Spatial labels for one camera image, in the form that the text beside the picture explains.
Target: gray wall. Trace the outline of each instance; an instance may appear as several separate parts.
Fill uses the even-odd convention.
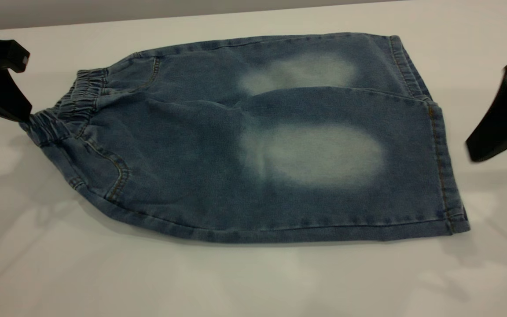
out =
[[[0,0],[0,29],[389,0]]]

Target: side pocket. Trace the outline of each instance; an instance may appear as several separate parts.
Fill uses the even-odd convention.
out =
[[[159,57],[132,57],[107,68],[105,94],[122,94],[137,92],[147,88],[157,78]]]
[[[129,169],[121,157],[81,138],[68,138],[47,150],[50,148],[62,152],[62,163],[51,160],[74,189],[84,183],[94,194],[117,201],[129,178]]]

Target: faded knee patch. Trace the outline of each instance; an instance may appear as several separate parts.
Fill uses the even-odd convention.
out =
[[[306,187],[365,187],[384,170],[384,149],[370,134],[342,125],[278,125],[246,130],[243,162],[262,181]]]
[[[355,66],[338,54],[302,54],[276,60],[245,74],[240,86],[251,95],[275,89],[300,87],[346,87],[355,75]]]

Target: white table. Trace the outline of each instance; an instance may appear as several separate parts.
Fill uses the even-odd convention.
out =
[[[76,70],[171,44],[269,34],[401,36],[445,113],[469,233],[394,243],[229,246],[110,220],[0,119],[0,317],[507,316],[507,152],[463,143],[507,63],[507,0],[382,4],[0,30],[31,52],[14,74],[52,107]]]

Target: denim fabric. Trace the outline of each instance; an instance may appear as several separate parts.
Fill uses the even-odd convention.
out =
[[[22,124],[103,213],[219,243],[469,230],[439,106],[397,36],[271,36],[81,70]]]

